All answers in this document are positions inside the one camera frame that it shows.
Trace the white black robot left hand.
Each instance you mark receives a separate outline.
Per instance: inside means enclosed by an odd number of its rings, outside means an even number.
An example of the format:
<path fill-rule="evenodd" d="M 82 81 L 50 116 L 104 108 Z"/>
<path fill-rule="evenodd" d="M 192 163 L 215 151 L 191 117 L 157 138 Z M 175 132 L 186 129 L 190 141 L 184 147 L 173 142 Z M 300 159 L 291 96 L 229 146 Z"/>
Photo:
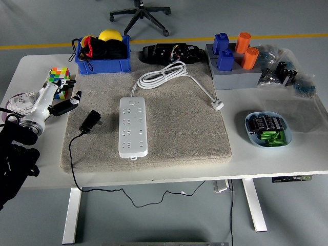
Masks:
<path fill-rule="evenodd" d="M 32 111 L 25 115 L 19 124 L 21 126 L 32 125 L 34 127 L 44 128 L 45 120 L 50 114 L 61 116 L 77 108 L 81 100 L 81 91 L 78 91 L 71 99 L 61 101 L 54 106 L 52 105 L 55 94 L 65 89 L 73 88 L 75 83 L 75 80 L 59 79 L 47 84 L 34 104 Z"/>

